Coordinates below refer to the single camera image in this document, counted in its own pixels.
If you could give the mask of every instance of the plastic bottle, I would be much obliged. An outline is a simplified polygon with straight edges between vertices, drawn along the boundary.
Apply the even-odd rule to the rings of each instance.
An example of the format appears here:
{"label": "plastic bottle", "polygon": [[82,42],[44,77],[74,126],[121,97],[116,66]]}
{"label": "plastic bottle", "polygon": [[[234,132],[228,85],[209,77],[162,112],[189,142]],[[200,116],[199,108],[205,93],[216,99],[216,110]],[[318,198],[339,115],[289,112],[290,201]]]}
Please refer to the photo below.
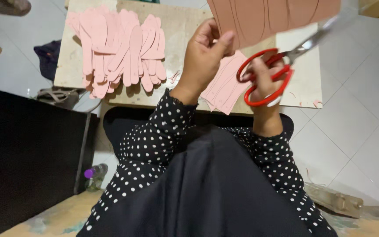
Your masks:
{"label": "plastic bottle", "polygon": [[84,172],[84,177],[88,178],[86,182],[86,189],[89,192],[96,192],[100,190],[103,178],[108,172],[107,164],[98,164]]}

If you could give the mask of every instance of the black and white polka dot sleeve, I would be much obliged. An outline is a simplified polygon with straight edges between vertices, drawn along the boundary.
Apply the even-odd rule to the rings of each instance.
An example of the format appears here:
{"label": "black and white polka dot sleeve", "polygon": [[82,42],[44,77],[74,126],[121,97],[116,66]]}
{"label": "black and white polka dot sleeve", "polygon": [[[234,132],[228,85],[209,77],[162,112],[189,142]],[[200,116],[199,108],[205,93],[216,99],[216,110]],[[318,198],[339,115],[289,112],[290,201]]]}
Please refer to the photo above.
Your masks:
{"label": "black and white polka dot sleeve", "polygon": [[122,156],[152,164],[168,164],[194,116],[196,107],[183,105],[171,97],[166,89],[149,121],[133,129],[121,144]]}
{"label": "black and white polka dot sleeve", "polygon": [[293,152],[289,147],[286,132],[274,137],[260,137],[252,134],[250,141],[254,162],[266,175],[276,192],[286,199],[298,212],[314,236],[337,236],[320,210],[304,190]]}

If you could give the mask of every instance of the scissors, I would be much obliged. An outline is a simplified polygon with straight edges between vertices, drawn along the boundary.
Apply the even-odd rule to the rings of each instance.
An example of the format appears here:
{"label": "scissors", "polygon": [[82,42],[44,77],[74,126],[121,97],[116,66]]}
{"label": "scissors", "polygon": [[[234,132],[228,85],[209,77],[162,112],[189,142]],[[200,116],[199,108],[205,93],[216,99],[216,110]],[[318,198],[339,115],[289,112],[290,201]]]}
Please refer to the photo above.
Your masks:
{"label": "scissors", "polygon": [[251,102],[249,101],[249,96],[250,94],[257,88],[256,85],[252,86],[250,89],[247,90],[244,96],[245,103],[251,107],[259,107],[263,105],[267,105],[268,107],[271,107],[273,105],[276,105],[277,103],[280,102],[280,99],[282,97],[283,91],[287,87],[294,70],[292,69],[292,65],[295,63],[296,59],[305,53],[307,53],[309,50],[313,49],[315,46],[318,45],[318,43],[326,36],[332,27],[332,25],[337,21],[337,16],[333,17],[330,19],[322,29],[319,29],[315,34],[311,35],[308,39],[303,41],[301,44],[299,44],[297,47],[295,47],[291,51],[286,51],[286,52],[281,52],[277,53],[278,49],[277,48],[270,48],[263,50],[261,52],[258,52],[254,54],[252,57],[247,59],[239,68],[238,72],[236,73],[236,80],[240,83],[245,83],[247,81],[255,81],[256,76],[252,74],[252,76],[248,79],[242,80],[240,78],[242,71],[244,68],[256,57],[260,57],[264,55],[265,53],[268,52],[275,52],[276,54],[273,55],[267,62],[266,65],[270,67],[273,63],[283,59],[284,57],[288,58],[288,64],[284,65],[282,70],[277,72],[276,74],[271,76],[271,79],[273,81],[278,81],[280,80],[280,77],[284,74],[286,74],[285,78],[283,79],[283,84],[282,86],[273,94],[266,96],[265,99],[258,101],[258,102]]}

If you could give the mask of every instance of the pink insole cutout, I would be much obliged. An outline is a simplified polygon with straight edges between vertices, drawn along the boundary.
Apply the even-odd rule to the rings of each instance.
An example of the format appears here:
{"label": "pink insole cutout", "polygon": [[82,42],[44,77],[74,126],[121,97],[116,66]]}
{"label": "pink insole cutout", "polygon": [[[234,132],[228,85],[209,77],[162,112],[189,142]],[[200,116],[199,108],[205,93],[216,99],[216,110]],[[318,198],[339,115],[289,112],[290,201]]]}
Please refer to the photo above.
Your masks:
{"label": "pink insole cutout", "polygon": [[140,25],[137,13],[109,11],[102,5],[82,13],[68,13],[66,24],[81,40],[83,86],[90,98],[113,93],[121,79],[124,86],[141,84],[145,91],[166,79],[165,34],[161,19],[150,14]]}

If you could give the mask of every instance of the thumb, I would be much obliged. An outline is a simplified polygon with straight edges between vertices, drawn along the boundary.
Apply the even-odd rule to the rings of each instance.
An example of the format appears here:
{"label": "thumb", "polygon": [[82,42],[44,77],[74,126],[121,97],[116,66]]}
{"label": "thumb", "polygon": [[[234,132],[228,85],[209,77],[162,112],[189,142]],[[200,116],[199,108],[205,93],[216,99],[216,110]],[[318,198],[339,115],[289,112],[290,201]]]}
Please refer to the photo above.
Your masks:
{"label": "thumb", "polygon": [[232,31],[226,32],[211,48],[211,52],[217,58],[222,59],[223,56],[231,50],[233,38],[235,37]]}

